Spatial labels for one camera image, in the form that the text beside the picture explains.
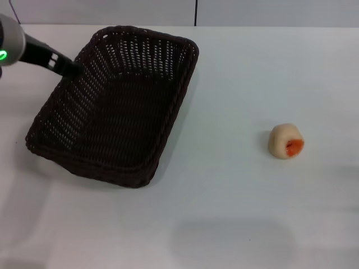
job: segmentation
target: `white table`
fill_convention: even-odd
[[[102,26],[24,28],[74,58]],[[359,29],[152,29],[192,39],[200,58],[145,188],[31,154],[27,130],[60,77],[4,69],[0,268],[357,269]],[[266,150],[286,122],[306,140],[290,161]]]

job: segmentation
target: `wicker basket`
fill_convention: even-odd
[[[123,187],[149,184],[199,50],[193,41],[132,26],[98,31],[34,119],[26,146],[69,172]]]

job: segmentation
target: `white wall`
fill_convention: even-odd
[[[15,18],[8,0],[0,0],[0,13]]]
[[[26,24],[193,26],[195,0],[12,0]]]
[[[359,27],[359,0],[198,0],[199,26]]]

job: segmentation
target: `green indicator light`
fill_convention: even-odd
[[[5,60],[7,57],[7,52],[5,50],[0,50],[0,61]]]

